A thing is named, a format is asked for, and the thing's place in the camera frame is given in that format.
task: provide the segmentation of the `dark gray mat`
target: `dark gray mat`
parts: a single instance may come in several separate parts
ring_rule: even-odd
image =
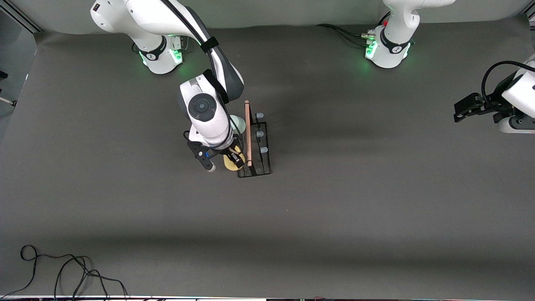
[[[175,96],[208,65],[197,47],[156,76],[126,36],[39,37],[1,153],[2,292],[28,280],[32,243],[136,295],[535,297],[535,137],[452,118],[491,64],[533,53],[525,16],[423,24],[394,70],[326,28],[212,34],[246,82],[229,111],[266,114],[274,173],[192,157]],[[59,266],[25,293],[50,294]]]

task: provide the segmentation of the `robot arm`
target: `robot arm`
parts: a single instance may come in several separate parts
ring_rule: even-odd
[[[210,38],[202,20],[190,7],[176,0],[126,0],[126,9],[135,22],[145,31],[157,35],[189,36],[199,45]],[[236,68],[215,45],[208,51],[217,80],[225,89],[228,100],[240,97],[243,79]]]
[[[407,56],[410,39],[420,24],[416,11],[426,7],[450,5],[455,0],[383,0],[390,9],[388,25],[379,25],[368,31],[379,38],[370,42],[366,58],[382,68],[394,68]]]
[[[130,36],[145,65],[156,74],[168,73],[182,62],[179,36],[197,41],[212,69],[180,85],[178,104],[192,123],[184,137],[208,171],[214,170],[208,150],[242,165],[225,104],[241,96],[243,79],[191,8],[176,0],[97,0],[91,17],[105,31]]]
[[[494,122],[504,133],[535,134],[535,55],[521,64],[503,61],[492,65],[483,77],[481,94],[472,93],[455,104],[455,122],[466,117],[494,112]],[[493,93],[486,95],[485,84],[490,72],[500,65],[520,69],[503,79]]]
[[[102,30],[128,35],[139,48],[143,63],[151,72],[169,73],[182,63],[180,37],[143,30],[130,16],[123,0],[96,0],[90,13],[95,24]]]
[[[217,40],[211,37],[199,16],[176,0],[125,0],[126,10],[144,31],[156,35],[189,36],[209,56],[212,70],[180,85],[178,104],[191,121],[188,146],[206,170],[213,171],[208,150],[227,155],[238,167],[233,122],[225,104],[239,98],[243,79],[227,59]]]

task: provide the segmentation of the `tangled black cable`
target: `tangled black cable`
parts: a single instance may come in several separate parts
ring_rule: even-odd
[[[26,248],[31,248],[33,250],[34,256],[32,258],[24,257],[24,250]],[[12,294],[14,294],[16,292],[25,290],[26,288],[28,288],[28,286],[30,286],[30,284],[33,282],[33,280],[35,278],[35,269],[37,268],[37,259],[39,257],[48,257],[48,258],[54,258],[54,259],[70,257],[62,265],[61,269],[59,269],[58,275],[56,277],[56,283],[54,284],[54,300],[55,301],[58,300],[57,297],[56,297],[56,293],[57,293],[57,288],[58,288],[58,284],[59,284],[59,279],[62,276],[63,269],[71,261],[75,261],[83,269],[82,278],[80,279],[80,282],[78,283],[78,285],[76,286],[76,289],[74,290],[74,293],[72,294],[72,300],[73,301],[76,299],[76,295],[78,294],[78,291],[82,287],[82,284],[89,277],[95,277],[95,278],[98,278],[100,280],[100,283],[101,283],[101,286],[102,286],[102,290],[104,291],[104,294],[106,295],[106,298],[108,298],[110,295],[108,294],[108,291],[106,290],[106,286],[104,285],[104,280],[118,282],[121,285],[121,288],[123,289],[123,295],[125,296],[125,300],[126,300],[126,296],[128,295],[128,292],[126,291],[126,288],[125,288],[124,284],[120,280],[104,277],[96,269],[89,270],[87,268],[86,259],[87,260],[91,260],[91,259],[89,257],[87,257],[87,256],[84,256],[84,255],[82,255],[82,256],[74,256],[72,254],[65,254],[65,255],[61,255],[61,256],[51,256],[51,255],[47,255],[47,254],[38,254],[37,249],[33,245],[25,245],[20,249],[20,257],[24,261],[33,261],[34,266],[33,266],[32,278],[30,279],[28,284],[25,285],[23,288],[18,289],[18,290],[14,290],[12,292],[9,292],[9,293],[5,294],[4,296],[2,296],[0,299],[4,299],[6,296],[9,296],[9,295],[12,295]]]

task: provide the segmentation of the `cable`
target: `cable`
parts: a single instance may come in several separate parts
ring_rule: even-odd
[[[186,37],[186,47],[184,49],[182,49],[182,52],[188,50],[188,47],[189,47],[189,36]]]
[[[344,35],[344,34],[347,34],[349,36],[352,36],[352,37],[361,37],[361,35],[359,34],[356,34],[356,33],[352,33],[350,31],[347,31],[339,26],[336,26],[336,25],[332,25],[332,24],[318,24],[316,26],[320,26],[320,27],[327,27],[327,28],[330,28],[330,29],[333,29],[334,31],[336,31],[338,34],[340,34],[344,39],[346,39],[346,41],[348,41],[349,43],[355,45],[355,46],[358,46],[358,47],[363,47],[365,48],[366,45],[364,44],[359,44],[353,40],[351,40],[348,36]]]
[[[32,258],[26,258],[24,257],[24,250],[26,248],[31,248],[32,251],[34,252],[34,256]],[[35,278],[35,270],[37,268],[37,259],[39,257],[48,257],[48,258],[53,258],[53,259],[59,259],[59,258],[64,258],[64,257],[70,257],[61,267],[61,269],[59,270],[58,272],[58,275],[56,277],[56,283],[54,284],[54,300],[57,301],[57,288],[58,288],[58,285],[59,285],[59,280],[61,279],[61,275],[62,275],[62,272],[63,272],[63,269],[65,268],[65,266],[71,262],[71,261],[75,261],[83,270],[83,274],[82,274],[82,278],[80,279],[80,282],[78,283],[76,289],[74,290],[74,293],[72,295],[72,300],[74,301],[75,298],[76,298],[76,295],[78,294],[78,291],[79,289],[82,287],[82,284],[84,283],[84,281],[89,278],[89,277],[95,277],[95,278],[98,278],[100,280],[100,283],[101,283],[101,286],[102,286],[102,290],[104,291],[104,294],[106,295],[106,298],[109,297],[109,294],[108,294],[108,291],[106,290],[106,286],[104,285],[104,280],[107,280],[107,281],[114,281],[114,282],[118,282],[120,285],[121,285],[121,288],[123,290],[123,294],[125,296],[125,300],[126,300],[126,296],[128,295],[128,292],[126,291],[126,288],[124,286],[124,284],[120,281],[120,280],[117,280],[117,279],[112,279],[112,278],[108,278],[108,277],[104,277],[100,274],[100,272],[97,270],[97,269],[92,269],[92,270],[88,270],[87,268],[87,264],[86,264],[86,259],[87,260],[90,260],[90,258],[88,256],[74,256],[72,254],[65,254],[65,255],[61,255],[61,256],[51,256],[51,255],[47,255],[47,254],[38,254],[37,252],[37,249],[33,246],[33,245],[25,245],[23,246],[21,249],[20,249],[20,257],[22,258],[22,260],[24,261],[33,261],[33,271],[32,271],[32,278],[30,279],[30,281],[28,282],[28,284],[26,284],[23,288],[21,289],[18,289],[18,290],[14,290],[14,291],[11,291],[7,294],[5,294],[4,296],[0,297],[0,299],[4,299],[6,296],[9,296],[9,295],[12,295],[16,292],[19,292],[19,291],[23,291],[25,290],[26,288],[28,288],[28,286],[30,286],[30,284],[33,282],[34,278]]]
[[[322,23],[322,24],[318,24],[318,25],[316,25],[316,26],[332,28],[332,29],[334,29],[334,30],[336,30],[336,31],[341,31],[341,32],[343,32],[343,33],[345,33],[345,34],[347,34],[347,35],[350,35],[350,36],[361,37],[360,34],[352,33],[352,32],[350,32],[350,31],[348,31],[348,30],[346,30],[346,29],[343,29],[343,28],[340,27],[340,26],[336,26],[336,25],[332,25],[332,24]]]
[[[531,72],[535,72],[535,68],[531,67],[531,66],[528,66],[526,64],[522,64],[522,63],[519,63],[519,62],[515,62],[515,61],[501,61],[501,62],[498,62],[494,65],[492,65],[488,70],[487,72],[485,72],[485,75],[483,76],[483,80],[481,81],[481,95],[483,96],[483,99],[485,100],[485,102],[494,110],[498,111],[498,112],[505,112],[505,110],[501,109],[501,108],[498,108],[497,106],[491,104],[490,100],[488,99],[488,95],[487,93],[485,92],[485,87],[486,87],[486,84],[487,84],[487,78],[488,78],[488,75],[491,74],[492,70],[494,70],[494,68],[500,66],[500,65],[514,65],[514,66],[518,66],[520,68],[524,68],[528,71],[531,71]]]
[[[132,43],[132,46],[130,47],[130,50],[133,52],[133,53],[138,53],[139,52],[139,48],[137,47],[137,45],[135,43]]]
[[[390,12],[386,13],[382,18],[381,21],[377,22],[377,26],[382,25],[383,21],[386,19],[386,17],[390,16]]]

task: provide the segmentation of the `black strap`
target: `black strap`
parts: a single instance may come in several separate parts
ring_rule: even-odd
[[[405,49],[405,47],[407,47],[407,45],[410,43],[410,40],[405,42],[405,43],[403,43],[403,44],[396,44],[396,43],[394,43],[394,42],[392,42],[392,41],[390,41],[389,39],[386,38],[385,28],[383,28],[383,30],[381,31],[381,34],[380,34],[381,42],[383,43],[383,45],[386,46],[386,48],[388,48],[390,50],[391,54],[400,53],[403,49]]]
[[[223,101],[223,104],[227,104],[228,103],[227,91],[225,91],[225,88],[223,88],[219,80],[217,80],[217,78],[213,76],[212,70],[206,69],[206,71],[204,71],[202,75],[204,75],[204,77],[206,77],[206,79],[212,85],[212,87],[216,89],[217,94],[221,96],[221,100]]]
[[[146,57],[149,61],[156,61],[160,57],[160,54],[164,52],[166,47],[167,47],[167,39],[164,36],[162,36],[162,42],[160,43],[160,46],[158,46],[158,48],[152,51],[143,51],[140,49],[139,52],[141,52],[141,54],[144,57]]]
[[[208,40],[206,40],[206,42],[201,44],[201,49],[205,53],[208,53],[210,49],[214,48],[217,45],[219,45],[219,42],[217,41],[215,36],[212,36]]]

